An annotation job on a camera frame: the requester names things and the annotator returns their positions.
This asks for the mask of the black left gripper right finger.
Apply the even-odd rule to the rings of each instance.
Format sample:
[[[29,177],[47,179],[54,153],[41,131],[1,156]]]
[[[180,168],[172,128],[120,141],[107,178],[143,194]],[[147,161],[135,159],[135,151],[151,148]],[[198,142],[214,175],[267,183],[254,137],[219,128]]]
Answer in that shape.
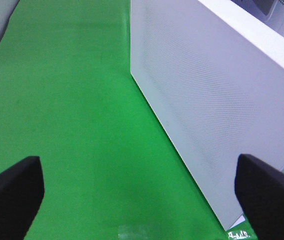
[[[238,157],[235,195],[260,240],[284,240],[284,173],[251,154]]]

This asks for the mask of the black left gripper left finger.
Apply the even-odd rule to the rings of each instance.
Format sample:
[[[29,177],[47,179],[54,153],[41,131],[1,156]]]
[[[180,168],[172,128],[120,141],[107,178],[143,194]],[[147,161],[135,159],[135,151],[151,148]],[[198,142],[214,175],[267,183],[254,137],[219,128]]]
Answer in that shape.
[[[38,156],[28,156],[0,173],[0,240],[22,240],[44,198]]]

